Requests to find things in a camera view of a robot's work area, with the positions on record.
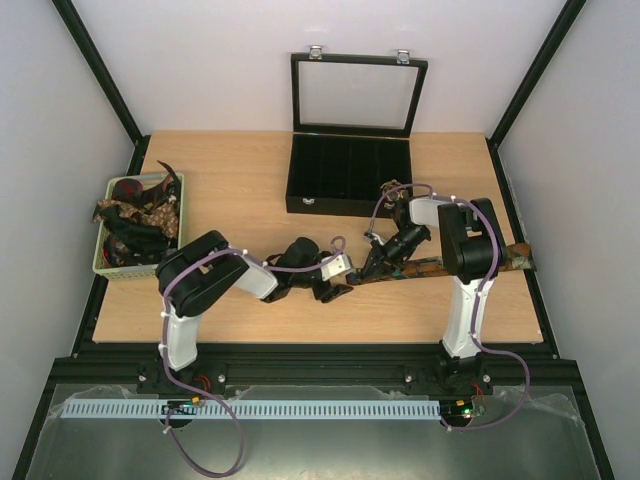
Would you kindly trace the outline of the brown teal patterned tie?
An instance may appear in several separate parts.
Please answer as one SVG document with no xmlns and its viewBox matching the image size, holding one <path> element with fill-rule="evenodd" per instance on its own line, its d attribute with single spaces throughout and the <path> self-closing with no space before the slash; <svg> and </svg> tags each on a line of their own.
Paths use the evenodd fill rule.
<svg viewBox="0 0 640 480">
<path fill-rule="evenodd" d="M 507 247 L 507 259 L 499 267 L 499 272 L 530 270 L 536 271 L 531 245 L 515 243 Z M 408 280 L 416 278 L 435 278 L 448 276 L 441 256 L 431 256 L 408 260 L 401 264 L 382 263 L 370 269 L 356 269 L 346 275 L 346 284 L 352 287 L 377 282 Z"/>
</svg>

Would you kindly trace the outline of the green perforated plastic basket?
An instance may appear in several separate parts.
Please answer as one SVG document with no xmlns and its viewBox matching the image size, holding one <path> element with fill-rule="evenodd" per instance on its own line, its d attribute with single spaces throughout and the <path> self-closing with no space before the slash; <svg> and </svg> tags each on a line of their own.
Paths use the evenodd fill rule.
<svg viewBox="0 0 640 480">
<path fill-rule="evenodd" d="M 93 212 L 99 225 L 96 274 L 108 280 L 152 275 L 185 243 L 185 178 L 166 163 L 162 167 L 164 172 L 109 181 Z"/>
</svg>

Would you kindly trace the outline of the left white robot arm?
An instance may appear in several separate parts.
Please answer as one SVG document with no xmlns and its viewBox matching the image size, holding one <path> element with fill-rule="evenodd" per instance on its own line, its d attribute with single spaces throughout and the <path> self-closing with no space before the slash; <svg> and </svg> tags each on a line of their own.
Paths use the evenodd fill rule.
<svg viewBox="0 0 640 480">
<path fill-rule="evenodd" d="M 279 301 L 294 288 L 310 289 L 322 303 L 350 292 L 350 286 L 332 282 L 353 271 L 345 247 L 342 236 L 331 241 L 329 251 L 299 237 L 284 252 L 259 260 L 213 230 L 177 250 L 156 268 L 164 302 L 159 353 L 165 365 L 179 371 L 195 362 L 204 313 L 233 288 L 264 303 Z"/>
</svg>

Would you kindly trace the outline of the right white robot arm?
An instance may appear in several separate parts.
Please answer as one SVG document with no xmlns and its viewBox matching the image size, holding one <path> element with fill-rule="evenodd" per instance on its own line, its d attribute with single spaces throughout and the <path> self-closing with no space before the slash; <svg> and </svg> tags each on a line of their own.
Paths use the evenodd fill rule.
<svg viewBox="0 0 640 480">
<path fill-rule="evenodd" d="M 481 329 L 499 268 L 507 260 L 507 247 L 492 202 L 487 198 L 464 201 L 451 197 L 401 198 L 392 219 L 397 232 L 389 240 L 366 232 L 371 250 L 355 276 L 360 283 L 379 280 L 408 265 L 417 247 L 439 234 L 441 264 L 453 278 L 449 322 L 442 345 L 450 357 L 436 367 L 436 379 L 445 390 L 460 390 L 471 379 L 463 360 L 482 351 Z"/>
</svg>

